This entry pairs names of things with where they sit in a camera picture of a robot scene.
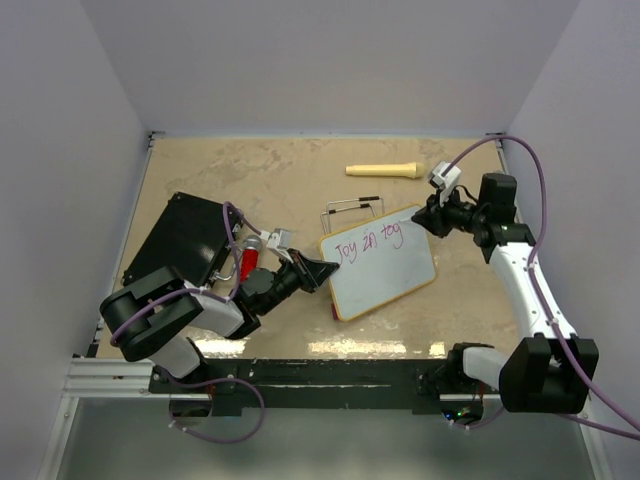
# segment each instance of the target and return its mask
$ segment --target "yellow wooden stick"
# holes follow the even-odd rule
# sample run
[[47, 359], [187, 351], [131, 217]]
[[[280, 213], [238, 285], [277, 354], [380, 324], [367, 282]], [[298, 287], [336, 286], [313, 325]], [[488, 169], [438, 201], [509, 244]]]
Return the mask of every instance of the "yellow wooden stick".
[[347, 175], [357, 177], [420, 178], [424, 172], [424, 164], [418, 162], [405, 163], [404, 165], [350, 165], [346, 168]]

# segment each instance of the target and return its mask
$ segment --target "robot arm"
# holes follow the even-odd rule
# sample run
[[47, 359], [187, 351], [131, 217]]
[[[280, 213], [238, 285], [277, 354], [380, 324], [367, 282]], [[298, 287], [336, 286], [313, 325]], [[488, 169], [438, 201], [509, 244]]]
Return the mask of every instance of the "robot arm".
[[[124, 358], [130, 362], [148, 358], [175, 378], [197, 378], [198, 370], [206, 374], [206, 368], [198, 368], [204, 366], [200, 351], [178, 335], [185, 326], [210, 330], [232, 340], [243, 338], [260, 327], [260, 316], [298, 289], [315, 292], [339, 268], [337, 263], [311, 260], [288, 248], [289, 238], [290, 233], [282, 229], [264, 236], [281, 266], [276, 272], [252, 270], [232, 301], [223, 303], [184, 293], [131, 323], [117, 340]], [[116, 332], [150, 302], [185, 288], [195, 287], [173, 268], [164, 267], [105, 299], [100, 313], [109, 329]]]
[[470, 203], [463, 201], [456, 190], [459, 169], [448, 166], [442, 162], [431, 172], [429, 180], [437, 192], [412, 220], [441, 238], [453, 229], [473, 235], [485, 262], [507, 291], [521, 338], [511, 356], [484, 345], [458, 344], [451, 356], [458, 362], [453, 371], [499, 390], [508, 411], [578, 413], [588, 388], [567, 361], [550, 322], [557, 322], [589, 378], [595, 372], [598, 349], [593, 340], [576, 335], [554, 300], [535, 257], [536, 278], [555, 312], [554, 319], [545, 318], [528, 274], [535, 239], [527, 225], [515, 221], [515, 178], [502, 173], [485, 174], [477, 202]]

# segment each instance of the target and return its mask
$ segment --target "black case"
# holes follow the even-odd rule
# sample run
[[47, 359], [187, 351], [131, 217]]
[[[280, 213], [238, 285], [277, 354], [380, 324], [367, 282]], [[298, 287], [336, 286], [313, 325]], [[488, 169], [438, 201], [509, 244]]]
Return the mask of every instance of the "black case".
[[[235, 237], [242, 225], [238, 215], [230, 212], [229, 223]], [[125, 270], [122, 283], [127, 286], [170, 266], [195, 286], [212, 284], [213, 272], [222, 268], [228, 255], [222, 204], [176, 192]]]

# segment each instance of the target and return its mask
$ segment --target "whiteboard wooden frame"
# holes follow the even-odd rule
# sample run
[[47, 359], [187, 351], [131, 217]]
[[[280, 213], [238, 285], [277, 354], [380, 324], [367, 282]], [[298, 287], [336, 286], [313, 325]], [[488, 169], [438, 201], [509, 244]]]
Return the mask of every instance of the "whiteboard wooden frame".
[[[343, 229], [338, 230], [336, 232], [331, 232], [331, 233], [328, 233], [326, 235], [323, 235], [320, 238], [320, 240], [318, 241], [318, 250], [320, 250], [320, 255], [322, 256], [322, 259], [326, 261], [324, 252], [322, 251], [322, 242], [324, 240], [326, 240], [327, 238], [333, 237], [333, 236], [336, 236], [336, 235], [340, 235], [341, 233], [347, 232], [349, 230], [353, 230], [355, 228], [359, 228], [359, 227], [361, 227], [363, 225], [367, 225], [369, 223], [377, 222], [378, 220], [380, 220], [382, 218], [389, 217], [391, 215], [395, 215], [396, 213], [402, 212], [403, 210], [407, 210], [407, 209], [409, 209], [411, 207], [422, 208], [422, 205], [420, 205], [418, 203], [411, 203], [409, 205], [405, 205], [403, 207], [397, 208], [397, 209], [395, 209], [395, 210], [393, 210], [391, 212], [387, 212], [384, 215], [380, 215], [380, 216], [377, 216], [375, 218], [370, 218], [370, 219], [365, 220], [363, 222], [359, 222], [359, 223], [356, 223], [354, 225], [350, 225], [349, 227], [343, 228]], [[353, 315], [351, 317], [345, 318], [340, 314], [340, 308], [339, 308], [338, 302], [336, 301], [336, 294], [335, 294], [335, 291], [334, 291], [334, 288], [333, 288], [333, 283], [331, 282], [331, 278], [329, 278], [329, 290], [331, 291], [331, 298], [333, 299], [333, 305], [335, 307], [335, 313], [336, 313], [336, 316], [338, 317], [338, 320], [340, 320], [342, 322], [349, 322], [349, 321], [351, 321], [351, 320], [353, 320], [355, 318], [361, 317], [362, 315], [365, 315], [366, 313], [369, 313], [369, 312], [371, 312], [371, 311], [373, 311], [373, 310], [375, 310], [377, 308], [380, 308], [380, 307], [382, 307], [382, 306], [384, 306], [384, 305], [386, 305], [388, 303], [391, 303], [391, 302], [397, 300], [400, 297], [404, 297], [405, 295], [408, 295], [411, 292], [415, 292], [419, 288], [425, 287], [425, 286], [433, 283], [438, 278], [438, 268], [437, 268], [436, 262], [435, 262], [435, 260], [433, 258], [433, 248], [432, 248], [433, 246], [431, 244], [431, 240], [430, 240], [429, 235], [427, 234], [426, 230], [425, 230], [425, 237], [427, 239], [427, 244], [429, 246], [429, 254], [431, 255], [431, 262], [433, 264], [433, 278], [431, 280], [427, 281], [427, 282], [421, 283], [420, 285], [416, 285], [415, 287], [412, 287], [409, 290], [406, 290], [406, 291], [402, 292], [401, 294], [396, 295], [393, 298], [390, 298], [388, 300], [385, 300], [382, 303], [374, 305], [371, 308], [368, 308], [367, 310], [364, 310], [364, 311], [358, 313], [357, 315]]]

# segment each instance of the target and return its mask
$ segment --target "gray floor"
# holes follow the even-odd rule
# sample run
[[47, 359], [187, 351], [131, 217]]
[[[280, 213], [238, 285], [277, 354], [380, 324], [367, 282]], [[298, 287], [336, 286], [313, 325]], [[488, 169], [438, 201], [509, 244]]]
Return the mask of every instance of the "gray floor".
[[[257, 412], [199, 428], [234, 434]], [[59, 480], [580, 479], [593, 478], [576, 425], [505, 414], [465, 432], [404, 411], [269, 410], [239, 445], [168, 429], [166, 400], [82, 400]]]

